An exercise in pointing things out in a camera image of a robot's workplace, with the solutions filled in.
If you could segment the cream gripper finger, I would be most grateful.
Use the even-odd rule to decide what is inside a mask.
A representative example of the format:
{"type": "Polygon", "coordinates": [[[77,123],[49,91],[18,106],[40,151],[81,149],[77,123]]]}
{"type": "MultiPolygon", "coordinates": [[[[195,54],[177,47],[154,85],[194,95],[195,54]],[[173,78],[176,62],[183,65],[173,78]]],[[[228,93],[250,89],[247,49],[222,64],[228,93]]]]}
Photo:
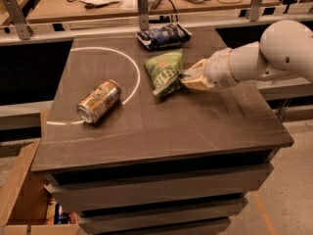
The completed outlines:
{"type": "Polygon", "coordinates": [[[190,89],[195,90],[208,90],[209,83],[204,76],[191,78],[191,77],[183,77],[180,79],[181,83],[190,89]]]}
{"type": "Polygon", "coordinates": [[[189,75],[202,75],[204,74],[205,66],[206,66],[206,59],[201,59],[188,69],[188,74],[189,75]]]}

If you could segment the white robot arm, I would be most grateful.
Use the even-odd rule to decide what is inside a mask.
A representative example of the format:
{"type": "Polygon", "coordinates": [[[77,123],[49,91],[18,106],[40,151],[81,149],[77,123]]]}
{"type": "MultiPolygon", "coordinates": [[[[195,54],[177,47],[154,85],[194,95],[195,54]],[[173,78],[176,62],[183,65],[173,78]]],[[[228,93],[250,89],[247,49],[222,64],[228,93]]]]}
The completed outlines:
{"type": "Polygon", "coordinates": [[[219,50],[181,70],[179,80],[188,88],[209,90],[292,76],[313,81],[313,31],[303,23],[286,20],[272,23],[258,41],[219,50]]]}

